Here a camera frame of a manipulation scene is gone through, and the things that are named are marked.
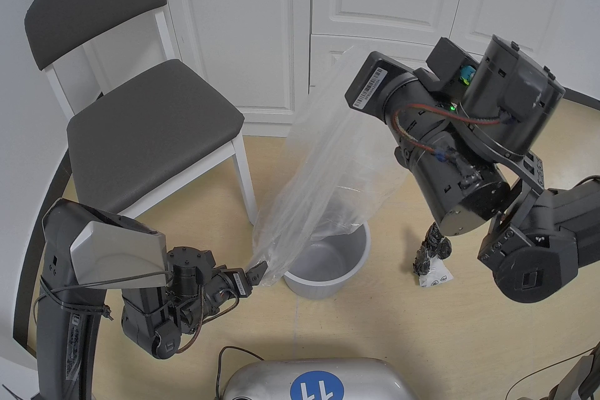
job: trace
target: cushioned seat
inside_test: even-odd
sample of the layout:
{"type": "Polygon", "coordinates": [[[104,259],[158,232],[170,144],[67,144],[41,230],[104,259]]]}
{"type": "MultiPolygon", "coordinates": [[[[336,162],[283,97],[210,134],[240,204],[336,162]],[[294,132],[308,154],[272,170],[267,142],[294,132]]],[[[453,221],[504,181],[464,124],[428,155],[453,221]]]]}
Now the cushioned seat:
{"type": "Polygon", "coordinates": [[[120,212],[239,134],[244,116],[179,60],[75,115],[67,137],[81,203],[120,212]]]}

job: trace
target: clear plastic bag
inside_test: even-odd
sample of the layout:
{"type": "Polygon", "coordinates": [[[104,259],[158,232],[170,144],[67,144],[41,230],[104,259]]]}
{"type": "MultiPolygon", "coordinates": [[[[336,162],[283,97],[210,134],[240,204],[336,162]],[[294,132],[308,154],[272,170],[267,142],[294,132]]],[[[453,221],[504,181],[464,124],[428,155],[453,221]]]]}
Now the clear plastic bag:
{"type": "Polygon", "coordinates": [[[269,266],[263,286],[279,280],[310,242],[355,231],[408,174],[387,127],[344,98],[369,53],[346,51],[296,113],[252,235],[250,265],[269,266]]]}

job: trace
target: gray chair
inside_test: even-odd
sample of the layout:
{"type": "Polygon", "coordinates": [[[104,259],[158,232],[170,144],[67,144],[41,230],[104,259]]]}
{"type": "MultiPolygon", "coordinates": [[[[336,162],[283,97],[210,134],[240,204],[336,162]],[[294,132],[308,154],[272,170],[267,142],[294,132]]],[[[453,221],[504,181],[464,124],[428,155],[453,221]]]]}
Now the gray chair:
{"type": "Polygon", "coordinates": [[[244,116],[175,58],[167,0],[34,0],[25,31],[69,119],[67,139],[78,200],[136,217],[233,157],[248,218],[256,202],[240,130],[244,116]],[[53,62],[95,36],[154,11],[166,61],[75,114],[53,62]]]}

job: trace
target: wooden floor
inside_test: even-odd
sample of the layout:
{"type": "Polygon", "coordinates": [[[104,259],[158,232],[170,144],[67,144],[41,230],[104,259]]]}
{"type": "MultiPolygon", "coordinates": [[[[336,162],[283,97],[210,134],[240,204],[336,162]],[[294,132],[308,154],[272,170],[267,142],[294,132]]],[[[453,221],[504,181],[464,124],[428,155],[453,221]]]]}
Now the wooden floor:
{"type": "MultiPolygon", "coordinates": [[[[260,205],[284,140],[244,141],[260,205]]],[[[570,188],[582,177],[600,173],[600,112],[563,101],[533,150],[544,160],[547,187],[570,188]]],[[[65,195],[73,198],[72,186],[65,195]]],[[[231,160],[139,220],[165,233],[169,247],[211,249],[217,263],[244,267],[251,257],[252,226],[231,160]]],[[[452,241],[454,253],[446,265],[455,279],[424,289],[411,264],[431,222],[409,176],[369,221],[371,256],[334,298],[302,299],[283,281],[259,288],[232,313],[206,325],[190,350],[170,360],[153,359],[124,336],[119,320],[102,319],[95,397],[213,400],[217,354],[224,345],[237,345],[266,359],[385,359],[421,400],[503,399],[519,378],[598,342],[600,264],[582,269],[544,302],[514,303],[476,259],[484,226],[452,241]]],[[[107,303],[119,319],[120,292],[109,291],[107,303]]],[[[243,353],[228,352],[224,381],[249,361],[243,353]]],[[[571,365],[523,381],[510,398],[548,395],[571,365]]]]}

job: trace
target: blue circle logo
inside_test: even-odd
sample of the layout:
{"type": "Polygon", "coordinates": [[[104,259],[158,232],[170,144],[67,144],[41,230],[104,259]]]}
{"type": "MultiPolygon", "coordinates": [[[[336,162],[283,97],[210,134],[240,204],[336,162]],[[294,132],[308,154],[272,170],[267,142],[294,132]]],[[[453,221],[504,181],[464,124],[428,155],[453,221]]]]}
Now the blue circle logo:
{"type": "Polygon", "coordinates": [[[344,385],[334,374],[315,370],[300,375],[292,383],[292,400],[342,400],[344,385]]]}

